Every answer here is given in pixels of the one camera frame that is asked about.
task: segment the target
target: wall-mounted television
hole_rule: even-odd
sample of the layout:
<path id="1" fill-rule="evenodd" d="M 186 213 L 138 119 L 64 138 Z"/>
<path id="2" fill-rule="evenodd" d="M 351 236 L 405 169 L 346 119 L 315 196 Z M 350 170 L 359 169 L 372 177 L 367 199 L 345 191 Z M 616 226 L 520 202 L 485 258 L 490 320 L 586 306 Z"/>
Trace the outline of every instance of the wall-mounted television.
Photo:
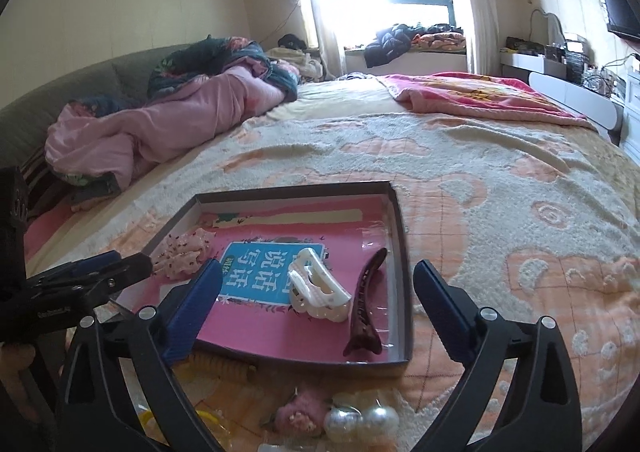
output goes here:
<path id="1" fill-rule="evenodd" d="M 607 29 L 629 41 L 640 42 L 640 21 L 627 0 L 600 0 L 607 15 Z"/>

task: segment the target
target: blue label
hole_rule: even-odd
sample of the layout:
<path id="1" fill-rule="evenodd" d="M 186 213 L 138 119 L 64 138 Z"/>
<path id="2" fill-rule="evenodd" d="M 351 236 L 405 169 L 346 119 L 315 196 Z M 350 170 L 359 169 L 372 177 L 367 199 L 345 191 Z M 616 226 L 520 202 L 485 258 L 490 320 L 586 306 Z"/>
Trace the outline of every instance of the blue label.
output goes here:
<path id="1" fill-rule="evenodd" d="M 231 243 L 220 259 L 220 295 L 242 301 L 289 305 L 289 265 L 303 248 L 324 256 L 324 245 L 308 243 Z"/>

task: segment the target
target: brown hair clip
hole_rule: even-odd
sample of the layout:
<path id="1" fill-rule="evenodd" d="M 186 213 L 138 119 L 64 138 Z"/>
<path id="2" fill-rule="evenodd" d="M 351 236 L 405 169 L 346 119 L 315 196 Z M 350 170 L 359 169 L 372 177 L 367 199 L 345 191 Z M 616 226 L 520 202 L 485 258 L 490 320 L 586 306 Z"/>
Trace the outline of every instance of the brown hair clip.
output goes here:
<path id="1" fill-rule="evenodd" d="M 378 331 L 373 327 L 369 318 L 369 308 L 367 307 L 367 292 L 371 277 L 375 275 L 379 267 L 386 259 L 386 248 L 380 248 L 369 259 L 360 272 L 358 285 L 356 286 L 355 299 L 351 308 L 351 330 L 347 346 L 342 352 L 342 356 L 347 356 L 358 349 L 366 349 L 376 355 L 382 353 L 382 342 Z"/>

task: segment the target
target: white hair clip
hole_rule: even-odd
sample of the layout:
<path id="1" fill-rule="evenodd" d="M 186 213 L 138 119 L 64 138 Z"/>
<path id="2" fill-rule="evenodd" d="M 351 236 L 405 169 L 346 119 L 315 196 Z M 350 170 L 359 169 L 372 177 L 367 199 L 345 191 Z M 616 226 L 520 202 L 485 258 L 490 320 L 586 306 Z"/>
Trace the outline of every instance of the white hair clip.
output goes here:
<path id="1" fill-rule="evenodd" d="M 293 309 L 332 322 L 347 320 L 351 295 L 326 269 L 313 248 L 303 248 L 289 265 Z"/>

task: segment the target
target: hand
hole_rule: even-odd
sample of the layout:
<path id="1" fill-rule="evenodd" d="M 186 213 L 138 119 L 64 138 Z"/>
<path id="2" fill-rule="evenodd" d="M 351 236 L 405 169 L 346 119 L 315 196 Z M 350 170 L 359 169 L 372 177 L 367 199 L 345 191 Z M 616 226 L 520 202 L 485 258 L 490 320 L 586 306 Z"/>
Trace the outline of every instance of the hand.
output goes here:
<path id="1" fill-rule="evenodd" d="M 35 349 L 28 344 L 0 344 L 0 382 L 22 417 L 39 423 L 40 416 L 31 406 L 27 391 L 18 377 L 20 371 L 31 365 L 35 355 Z"/>

